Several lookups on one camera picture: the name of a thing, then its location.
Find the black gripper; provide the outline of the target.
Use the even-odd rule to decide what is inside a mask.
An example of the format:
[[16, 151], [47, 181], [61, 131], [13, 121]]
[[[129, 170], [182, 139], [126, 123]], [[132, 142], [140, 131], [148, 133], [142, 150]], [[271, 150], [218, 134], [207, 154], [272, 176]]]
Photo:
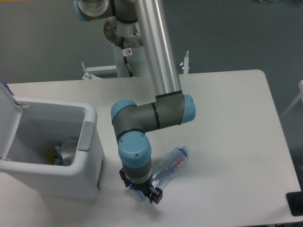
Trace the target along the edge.
[[126, 175], [124, 169], [119, 171], [120, 177], [125, 184], [132, 190], [142, 191], [145, 197], [149, 199], [150, 204], [159, 204], [163, 197], [162, 189], [152, 186], [152, 174], [144, 175], [142, 177], [132, 177]]

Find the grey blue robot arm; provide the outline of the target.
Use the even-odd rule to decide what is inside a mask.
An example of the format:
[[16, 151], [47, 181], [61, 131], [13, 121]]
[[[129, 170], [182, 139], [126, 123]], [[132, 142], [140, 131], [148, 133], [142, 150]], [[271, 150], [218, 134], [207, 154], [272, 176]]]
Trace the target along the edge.
[[146, 54], [155, 101], [136, 105], [121, 100], [111, 108], [118, 154], [122, 162], [119, 174], [126, 187], [141, 191], [150, 203], [163, 197], [152, 184], [152, 148], [147, 132], [194, 120], [193, 98], [182, 92], [179, 74], [172, 56], [166, 21], [159, 0], [75, 0], [75, 11], [82, 21], [113, 17], [120, 24], [134, 25]]

